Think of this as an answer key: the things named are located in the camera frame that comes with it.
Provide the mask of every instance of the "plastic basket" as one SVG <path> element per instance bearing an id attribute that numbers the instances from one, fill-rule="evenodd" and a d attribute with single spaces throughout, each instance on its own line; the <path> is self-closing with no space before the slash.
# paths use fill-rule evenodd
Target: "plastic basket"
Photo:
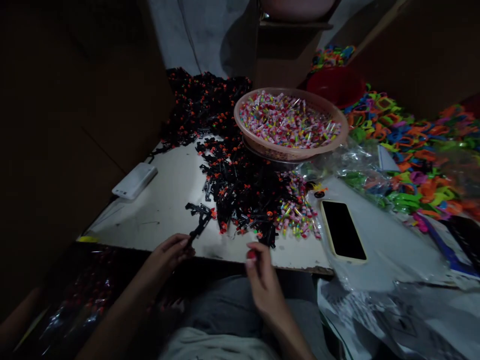
<path id="1" fill-rule="evenodd" d="M 291 148 L 282 145 L 277 145 L 253 134 L 249 129 L 247 129 L 240 119 L 240 108 L 241 106 L 248 101 L 250 97 L 254 94 L 261 93 L 265 90 L 266 93 L 272 94 L 274 96 L 280 95 L 283 93 L 287 96 L 293 96 L 296 98 L 304 99 L 307 105 L 323 114 L 327 120 L 331 120 L 335 123 L 341 124 L 340 134 L 328 145 L 319 146 L 310 149 L 299 149 Z M 298 90 L 293 88 L 281 88 L 281 87 L 264 87 L 250 91 L 238 100 L 233 111 L 235 116 L 235 122 L 243 133 L 243 139 L 248 143 L 248 145 L 254 149 L 257 153 L 271 159 L 291 161 L 291 160 L 304 160 L 311 158 L 315 155 L 326 153 L 336 149 L 343 143 L 348 134 L 349 134 L 349 124 L 344 114 L 333 105 L 330 101 L 315 95 L 311 92 Z"/>

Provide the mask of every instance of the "red bowl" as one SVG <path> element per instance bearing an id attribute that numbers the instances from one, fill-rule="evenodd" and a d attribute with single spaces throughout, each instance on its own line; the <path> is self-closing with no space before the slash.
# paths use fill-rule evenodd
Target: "red bowl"
<path id="1" fill-rule="evenodd" d="M 324 67 L 308 79 L 306 90 L 345 109 L 362 98 L 365 81 L 347 66 Z"/>

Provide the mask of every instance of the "hand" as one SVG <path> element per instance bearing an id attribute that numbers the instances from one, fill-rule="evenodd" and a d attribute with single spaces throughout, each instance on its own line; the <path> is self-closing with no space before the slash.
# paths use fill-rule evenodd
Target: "hand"
<path id="1" fill-rule="evenodd" d="M 259 242 L 250 242 L 247 246 L 259 254 L 260 264 L 256 264 L 257 260 L 250 258 L 245 263 L 255 306 L 268 323 L 280 321 L 289 314 L 289 309 L 280 287 L 279 278 L 272 266 L 270 249 Z"/>
<path id="2" fill-rule="evenodd" d="M 195 250 L 187 247 L 189 238 L 187 234 L 176 233 L 157 246 L 140 269 L 143 276 L 163 284 L 179 264 L 195 256 Z"/>

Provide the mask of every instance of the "tabletop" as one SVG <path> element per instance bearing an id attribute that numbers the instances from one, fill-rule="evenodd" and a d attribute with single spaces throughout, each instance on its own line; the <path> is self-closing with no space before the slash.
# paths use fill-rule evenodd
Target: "tabletop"
<path id="1" fill-rule="evenodd" d="M 118 198 L 111 203 L 92 223 L 87 235 L 105 245 L 153 251 L 172 234 L 189 234 L 199 224 L 199 215 L 192 216 L 185 205 L 215 208 L 215 202 L 206 202 L 202 192 L 206 176 L 199 166 L 204 163 L 194 143 L 155 155 L 151 164 L 158 174 L 148 186 L 133 201 Z M 246 244 L 252 241 L 257 241 L 252 231 L 237 234 L 233 224 L 228 232 L 220 234 L 218 222 L 212 219 L 192 246 L 197 257 L 243 263 Z M 281 234 L 275 241 L 276 248 L 271 249 L 272 264 L 333 275 L 322 241 L 312 234 L 307 238 L 294 237 L 291 231 L 286 236 Z"/>

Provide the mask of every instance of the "gray pants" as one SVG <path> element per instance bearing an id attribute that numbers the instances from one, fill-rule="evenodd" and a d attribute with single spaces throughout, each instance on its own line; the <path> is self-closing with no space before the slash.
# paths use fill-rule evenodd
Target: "gray pants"
<path id="1" fill-rule="evenodd" d="M 333 359 L 325 343 L 311 276 L 282 270 L 278 270 L 277 274 L 293 318 L 313 354 L 318 360 Z M 271 332 L 264 331 L 263 325 L 248 278 L 237 275 L 217 281 L 197 297 L 181 326 L 196 328 L 210 335 L 261 338 L 279 352 L 278 343 Z"/>

